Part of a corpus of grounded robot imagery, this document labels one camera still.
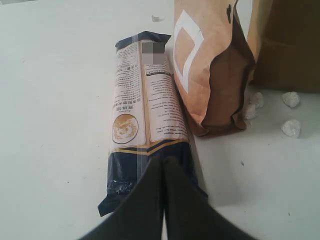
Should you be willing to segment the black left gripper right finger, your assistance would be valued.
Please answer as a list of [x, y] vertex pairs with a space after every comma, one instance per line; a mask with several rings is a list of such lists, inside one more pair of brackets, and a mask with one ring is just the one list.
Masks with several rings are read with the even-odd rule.
[[208, 203], [174, 157], [162, 161], [169, 240], [253, 240]]

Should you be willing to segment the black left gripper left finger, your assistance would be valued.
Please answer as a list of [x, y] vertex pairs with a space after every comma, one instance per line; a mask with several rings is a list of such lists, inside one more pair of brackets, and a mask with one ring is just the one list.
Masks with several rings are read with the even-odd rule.
[[163, 168], [153, 157], [116, 210], [82, 240], [160, 240], [163, 232]]

